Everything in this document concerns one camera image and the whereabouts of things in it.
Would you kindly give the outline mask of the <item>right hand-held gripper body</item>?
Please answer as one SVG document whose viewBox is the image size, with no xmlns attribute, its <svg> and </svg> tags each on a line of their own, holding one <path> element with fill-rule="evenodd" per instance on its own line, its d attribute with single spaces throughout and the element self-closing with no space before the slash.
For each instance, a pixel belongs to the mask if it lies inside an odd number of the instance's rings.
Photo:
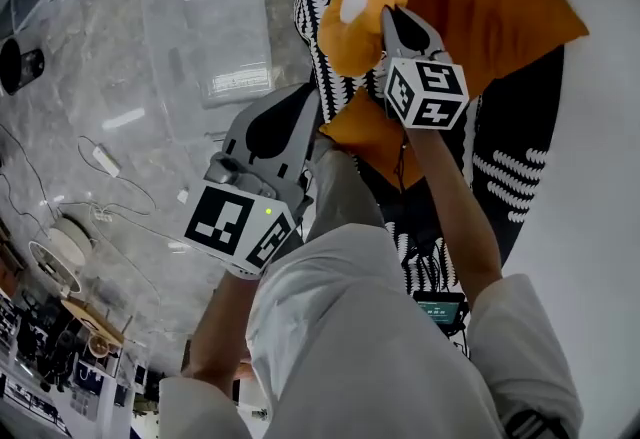
<svg viewBox="0 0 640 439">
<path fill-rule="evenodd" d="M 450 130 L 469 103 L 463 68 L 446 48 L 388 51 L 384 95 L 403 127 Z"/>
</svg>

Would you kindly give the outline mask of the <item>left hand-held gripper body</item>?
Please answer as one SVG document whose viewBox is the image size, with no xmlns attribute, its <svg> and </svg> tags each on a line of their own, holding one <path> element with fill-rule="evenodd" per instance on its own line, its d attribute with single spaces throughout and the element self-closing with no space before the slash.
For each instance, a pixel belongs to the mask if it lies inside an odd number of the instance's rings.
<svg viewBox="0 0 640 439">
<path fill-rule="evenodd" d="M 214 154 L 204 181 L 189 193 L 183 240 L 228 266 L 263 275 L 303 213 L 302 172 L 286 181 L 262 176 L 224 152 Z"/>
</svg>

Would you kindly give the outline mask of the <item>orange flower plush toy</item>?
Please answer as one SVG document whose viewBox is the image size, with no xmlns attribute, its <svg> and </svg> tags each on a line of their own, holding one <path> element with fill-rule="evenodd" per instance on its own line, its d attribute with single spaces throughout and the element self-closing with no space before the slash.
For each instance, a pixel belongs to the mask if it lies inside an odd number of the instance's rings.
<svg viewBox="0 0 640 439">
<path fill-rule="evenodd" d="M 331 0 L 318 29 L 320 51 L 343 77 L 358 77 L 382 56 L 382 11 L 408 0 Z"/>
</svg>

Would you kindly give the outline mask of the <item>small rectangular orange cushion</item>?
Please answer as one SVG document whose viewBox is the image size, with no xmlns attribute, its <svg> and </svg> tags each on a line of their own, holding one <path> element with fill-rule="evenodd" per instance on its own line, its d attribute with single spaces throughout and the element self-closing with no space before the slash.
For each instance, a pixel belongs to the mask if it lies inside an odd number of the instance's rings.
<svg viewBox="0 0 640 439">
<path fill-rule="evenodd" d="M 401 125 L 387 117 L 364 88 L 359 88 L 336 116 L 320 127 L 320 132 L 361 158 L 396 189 L 400 189 L 396 168 L 401 147 L 406 145 L 404 187 L 409 188 L 424 177 Z"/>
</svg>

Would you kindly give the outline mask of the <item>large square orange cushion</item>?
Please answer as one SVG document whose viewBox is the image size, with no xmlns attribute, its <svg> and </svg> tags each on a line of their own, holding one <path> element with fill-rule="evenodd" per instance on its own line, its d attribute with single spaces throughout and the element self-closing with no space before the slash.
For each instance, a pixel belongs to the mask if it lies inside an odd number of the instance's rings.
<svg viewBox="0 0 640 439">
<path fill-rule="evenodd" d="M 567 0 L 408 0 L 407 7 L 440 34 L 472 98 L 589 33 Z"/>
</svg>

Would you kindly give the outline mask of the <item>clear plastic storage bin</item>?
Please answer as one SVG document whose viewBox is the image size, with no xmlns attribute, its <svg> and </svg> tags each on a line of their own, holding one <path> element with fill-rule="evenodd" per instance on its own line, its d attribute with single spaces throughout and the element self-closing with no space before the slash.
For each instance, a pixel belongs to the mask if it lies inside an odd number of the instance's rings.
<svg viewBox="0 0 640 439">
<path fill-rule="evenodd" d="M 225 136 L 274 88 L 265 0 L 141 0 L 145 43 L 173 139 Z"/>
</svg>

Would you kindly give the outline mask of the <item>person's left forearm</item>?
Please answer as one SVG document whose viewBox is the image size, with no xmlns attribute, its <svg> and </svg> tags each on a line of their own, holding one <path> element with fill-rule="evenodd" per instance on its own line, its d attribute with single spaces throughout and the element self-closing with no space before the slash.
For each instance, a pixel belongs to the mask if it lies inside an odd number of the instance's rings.
<svg viewBox="0 0 640 439">
<path fill-rule="evenodd" d="M 246 350 L 246 330 L 259 282 L 222 277 L 191 338 L 187 377 L 209 383 L 232 396 L 236 371 Z"/>
</svg>

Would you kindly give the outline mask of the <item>person's right forearm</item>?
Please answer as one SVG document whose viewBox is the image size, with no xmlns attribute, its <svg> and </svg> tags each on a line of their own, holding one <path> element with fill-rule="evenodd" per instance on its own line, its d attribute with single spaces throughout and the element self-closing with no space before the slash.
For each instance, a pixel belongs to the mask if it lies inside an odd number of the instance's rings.
<svg viewBox="0 0 640 439">
<path fill-rule="evenodd" d="M 410 129 L 407 137 L 435 204 L 443 238 L 469 304 L 502 278 L 494 231 L 439 132 Z"/>
</svg>

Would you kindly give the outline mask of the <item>white wristband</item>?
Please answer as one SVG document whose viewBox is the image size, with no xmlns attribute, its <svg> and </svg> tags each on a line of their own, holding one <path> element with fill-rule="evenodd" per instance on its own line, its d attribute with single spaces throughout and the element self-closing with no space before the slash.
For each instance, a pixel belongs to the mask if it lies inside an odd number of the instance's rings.
<svg viewBox="0 0 640 439">
<path fill-rule="evenodd" d="M 227 272 L 230 273 L 232 276 L 237 277 L 239 279 L 242 280 L 247 280 L 247 281 L 256 281 L 256 280 L 260 280 L 262 275 L 260 273 L 256 274 L 250 271 L 247 271 L 237 265 L 229 265 L 226 268 Z"/>
</svg>

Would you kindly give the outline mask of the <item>white power strip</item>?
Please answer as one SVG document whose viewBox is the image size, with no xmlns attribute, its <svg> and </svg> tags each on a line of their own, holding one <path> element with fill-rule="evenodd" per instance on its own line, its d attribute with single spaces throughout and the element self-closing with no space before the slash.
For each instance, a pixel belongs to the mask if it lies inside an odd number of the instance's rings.
<svg viewBox="0 0 640 439">
<path fill-rule="evenodd" d="M 92 156 L 112 178 L 119 176 L 121 172 L 120 165 L 100 145 L 96 145 L 93 148 Z"/>
</svg>

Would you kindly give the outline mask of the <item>round cream stool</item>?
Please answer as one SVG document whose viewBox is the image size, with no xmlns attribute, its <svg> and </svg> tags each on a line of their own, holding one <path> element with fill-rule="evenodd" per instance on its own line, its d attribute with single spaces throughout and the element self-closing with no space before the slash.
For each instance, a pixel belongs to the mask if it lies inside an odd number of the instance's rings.
<svg viewBox="0 0 640 439">
<path fill-rule="evenodd" d="M 49 228 L 49 238 L 57 251 L 76 267 L 84 267 L 93 254 L 92 239 L 69 218 L 58 218 Z"/>
</svg>

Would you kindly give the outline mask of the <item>wooden table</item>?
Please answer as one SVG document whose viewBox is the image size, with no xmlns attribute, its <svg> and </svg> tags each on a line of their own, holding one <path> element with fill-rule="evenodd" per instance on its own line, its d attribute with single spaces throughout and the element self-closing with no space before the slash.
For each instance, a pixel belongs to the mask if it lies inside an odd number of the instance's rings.
<svg viewBox="0 0 640 439">
<path fill-rule="evenodd" d="M 117 347 L 123 345 L 125 341 L 123 333 L 116 329 L 92 304 L 73 297 L 62 299 L 61 304 L 91 334 L 100 336 L 109 344 Z"/>
</svg>

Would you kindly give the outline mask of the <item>person's white shirt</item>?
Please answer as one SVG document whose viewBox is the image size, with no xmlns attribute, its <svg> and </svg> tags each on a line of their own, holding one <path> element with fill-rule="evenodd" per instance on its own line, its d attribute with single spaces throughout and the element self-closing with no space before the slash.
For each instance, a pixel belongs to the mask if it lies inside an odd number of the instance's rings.
<svg viewBox="0 0 640 439">
<path fill-rule="evenodd" d="M 270 405 L 264 439 L 509 439 L 504 425 L 526 409 L 578 439 L 570 369 L 526 276 L 479 295 L 461 353 L 396 261 L 384 229 L 350 224 L 258 280 L 244 357 Z M 232 396 L 182 374 L 161 382 L 159 439 L 251 434 Z"/>
</svg>

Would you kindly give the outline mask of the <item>black device with screen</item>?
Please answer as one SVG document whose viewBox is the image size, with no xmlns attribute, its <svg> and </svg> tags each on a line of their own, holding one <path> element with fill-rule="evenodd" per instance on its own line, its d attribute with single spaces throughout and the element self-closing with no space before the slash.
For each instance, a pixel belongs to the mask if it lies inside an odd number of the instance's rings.
<svg viewBox="0 0 640 439">
<path fill-rule="evenodd" d="M 465 329 L 469 304 L 463 293 L 415 291 L 412 298 L 448 338 Z"/>
</svg>

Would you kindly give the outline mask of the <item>black mesh waste bin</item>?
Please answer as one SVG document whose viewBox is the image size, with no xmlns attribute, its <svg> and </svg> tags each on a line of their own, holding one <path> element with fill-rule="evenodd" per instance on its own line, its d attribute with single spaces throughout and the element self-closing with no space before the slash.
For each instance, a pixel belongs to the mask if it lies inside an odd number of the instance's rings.
<svg viewBox="0 0 640 439">
<path fill-rule="evenodd" d="M 39 78 L 45 68 L 45 58 L 41 49 L 36 48 L 21 54 L 20 82 L 23 85 Z"/>
</svg>

